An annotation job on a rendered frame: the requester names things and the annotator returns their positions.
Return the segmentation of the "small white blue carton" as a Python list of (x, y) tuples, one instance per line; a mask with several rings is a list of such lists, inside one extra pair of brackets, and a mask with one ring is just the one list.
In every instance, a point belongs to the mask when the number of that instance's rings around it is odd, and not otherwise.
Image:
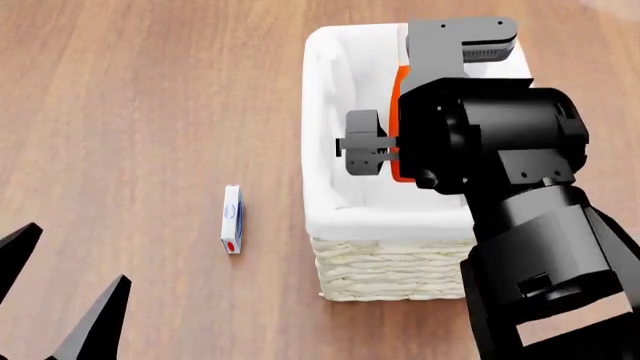
[(227, 254), (240, 254), (242, 249), (244, 201), (239, 185), (225, 188), (220, 238)]

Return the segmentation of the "white wicker basket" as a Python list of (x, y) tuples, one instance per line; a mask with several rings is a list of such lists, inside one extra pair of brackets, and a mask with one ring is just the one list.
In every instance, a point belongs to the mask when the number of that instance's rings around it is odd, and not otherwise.
[(336, 302), (460, 299), (472, 241), (325, 241), (310, 237), (321, 294)]

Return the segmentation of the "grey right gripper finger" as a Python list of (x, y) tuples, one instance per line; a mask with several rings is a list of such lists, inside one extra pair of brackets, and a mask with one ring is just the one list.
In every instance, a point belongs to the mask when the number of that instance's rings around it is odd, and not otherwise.
[(335, 155), (345, 155), (345, 167), (351, 176), (377, 176), (385, 161), (399, 155), (391, 152), (397, 137), (381, 127), (376, 110), (351, 110), (345, 116), (345, 136), (335, 140)]

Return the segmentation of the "white cloth basket liner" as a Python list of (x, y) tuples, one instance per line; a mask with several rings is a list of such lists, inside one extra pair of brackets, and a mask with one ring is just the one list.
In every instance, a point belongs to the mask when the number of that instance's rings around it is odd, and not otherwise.
[(351, 176), (335, 155), (350, 110), (377, 110), (388, 125), (399, 68), (400, 24), (326, 26), (306, 40), (302, 74), (301, 167), (306, 230), (335, 242), (474, 239), (465, 200), (377, 176)]

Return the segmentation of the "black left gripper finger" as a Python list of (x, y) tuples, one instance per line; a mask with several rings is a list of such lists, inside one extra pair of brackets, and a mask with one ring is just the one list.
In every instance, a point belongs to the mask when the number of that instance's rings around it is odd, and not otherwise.
[(131, 284), (119, 275), (48, 360), (117, 360)]
[(33, 253), (43, 229), (33, 222), (0, 239), (0, 301)]

